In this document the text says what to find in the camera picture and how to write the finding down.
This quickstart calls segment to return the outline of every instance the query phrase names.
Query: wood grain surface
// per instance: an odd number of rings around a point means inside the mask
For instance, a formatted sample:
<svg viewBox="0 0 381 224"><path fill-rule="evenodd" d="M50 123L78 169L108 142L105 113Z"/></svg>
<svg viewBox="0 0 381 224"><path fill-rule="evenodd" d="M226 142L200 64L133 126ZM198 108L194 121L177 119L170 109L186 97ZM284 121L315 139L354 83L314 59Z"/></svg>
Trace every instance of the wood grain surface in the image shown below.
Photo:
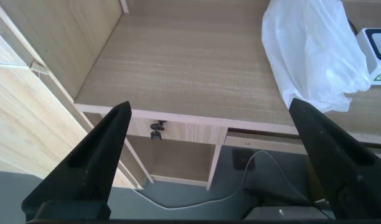
<svg viewBox="0 0 381 224"><path fill-rule="evenodd" d="M76 104L111 108L128 100L139 111L291 129L261 43L268 2L128 1L131 13L120 19ZM358 28L381 26L380 3L345 7ZM351 97L348 113L328 117L360 141L381 143L381 86Z"/></svg>
<svg viewBox="0 0 381 224"><path fill-rule="evenodd" d="M79 111L76 107L74 107L73 103L65 96L64 93L62 93L60 88L56 85L57 83L53 81L52 77L50 75L43 75L35 71L34 73L39 76L45 87L59 100L63 107L75 118L80 126L86 132L90 132L93 128L93 124L88 120L82 111Z"/></svg>
<svg viewBox="0 0 381 224"><path fill-rule="evenodd" d="M173 140L150 140L127 136L142 163L153 177L205 182L209 179L214 145Z"/></svg>
<svg viewBox="0 0 381 224"><path fill-rule="evenodd" d="M0 7L73 99L122 14L119 0L3 0Z"/></svg>
<svg viewBox="0 0 381 224"><path fill-rule="evenodd" d="M0 67L0 161L46 177L86 131L29 68ZM115 187L132 187L123 174Z"/></svg>
<svg viewBox="0 0 381 224"><path fill-rule="evenodd" d="M150 138L151 124L158 120L145 118L131 118L127 134ZM192 124L168 121L163 123L164 130L159 131L163 139L199 142L207 144L223 144L228 128L221 126Z"/></svg>

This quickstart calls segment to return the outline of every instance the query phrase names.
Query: drawer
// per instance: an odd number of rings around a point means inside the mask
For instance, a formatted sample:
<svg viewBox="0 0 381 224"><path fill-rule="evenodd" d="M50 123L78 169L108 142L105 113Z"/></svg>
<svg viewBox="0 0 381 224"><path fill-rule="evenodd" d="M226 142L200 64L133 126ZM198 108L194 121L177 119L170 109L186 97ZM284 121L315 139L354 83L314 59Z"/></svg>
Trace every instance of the drawer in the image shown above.
<svg viewBox="0 0 381 224"><path fill-rule="evenodd" d="M300 139L265 136L261 134L245 134L229 131L224 146L307 155L307 151ZM381 158L381 149L372 147L367 147L367 149L371 150L376 156Z"/></svg>
<svg viewBox="0 0 381 224"><path fill-rule="evenodd" d="M150 138L151 124L158 122L158 120L154 119L131 118L127 134ZM221 126L173 121L167 121L163 126L164 130L159 131L162 139L221 145L225 141L228 130L228 128Z"/></svg>

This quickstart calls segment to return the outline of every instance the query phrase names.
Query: wooden shelf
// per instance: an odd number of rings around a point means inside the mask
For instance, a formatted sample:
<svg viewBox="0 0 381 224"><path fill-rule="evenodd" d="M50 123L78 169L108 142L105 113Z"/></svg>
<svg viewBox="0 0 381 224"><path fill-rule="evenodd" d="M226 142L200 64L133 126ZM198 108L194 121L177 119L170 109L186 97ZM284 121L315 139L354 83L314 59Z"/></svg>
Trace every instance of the wooden shelf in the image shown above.
<svg viewBox="0 0 381 224"><path fill-rule="evenodd" d="M207 186L214 145L139 136L127 138L154 180Z"/></svg>
<svg viewBox="0 0 381 224"><path fill-rule="evenodd" d="M134 117L297 134L261 42L268 4L128 1L130 13L85 80L77 108L107 113L129 101ZM358 29L381 27L381 3L344 5ZM381 86L351 97L348 113L328 117L358 140L381 144Z"/></svg>

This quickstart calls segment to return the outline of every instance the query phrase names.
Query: plastic bag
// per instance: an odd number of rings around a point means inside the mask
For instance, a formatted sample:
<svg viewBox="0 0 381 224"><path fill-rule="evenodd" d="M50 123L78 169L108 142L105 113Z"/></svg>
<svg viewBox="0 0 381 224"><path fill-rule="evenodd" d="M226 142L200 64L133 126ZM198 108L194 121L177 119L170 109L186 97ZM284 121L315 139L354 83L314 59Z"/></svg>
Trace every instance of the plastic bag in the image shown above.
<svg viewBox="0 0 381 224"><path fill-rule="evenodd" d="M321 112L346 112L344 93L370 88L366 57L339 0L271 0L262 40L278 88Z"/></svg>

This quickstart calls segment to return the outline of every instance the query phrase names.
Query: gray floor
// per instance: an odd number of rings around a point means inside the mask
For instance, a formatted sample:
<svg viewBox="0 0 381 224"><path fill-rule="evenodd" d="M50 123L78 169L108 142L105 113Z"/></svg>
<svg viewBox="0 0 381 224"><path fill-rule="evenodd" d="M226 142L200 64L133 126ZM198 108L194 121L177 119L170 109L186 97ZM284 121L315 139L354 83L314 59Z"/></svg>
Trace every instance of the gray floor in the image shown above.
<svg viewBox="0 0 381 224"><path fill-rule="evenodd" d="M304 156L280 152L270 152L270 154L278 161L287 179L305 197L308 197ZM247 175L245 186L300 198L293 189L289 188L279 168L267 155L256 156L255 164L255 170ZM242 175L242 171L233 168L232 148L224 147L210 191L198 186L156 182L155 184L148 183L142 193L167 207L190 205L232 193L238 187ZM39 182L40 179L31 175L0 172L0 223L24 222L20 204ZM132 190L117 188L112 189L108 202L112 211L111 218L183 220L239 220L256 203L255 197L239 192L223 202L185 210L167 211L149 203Z"/></svg>

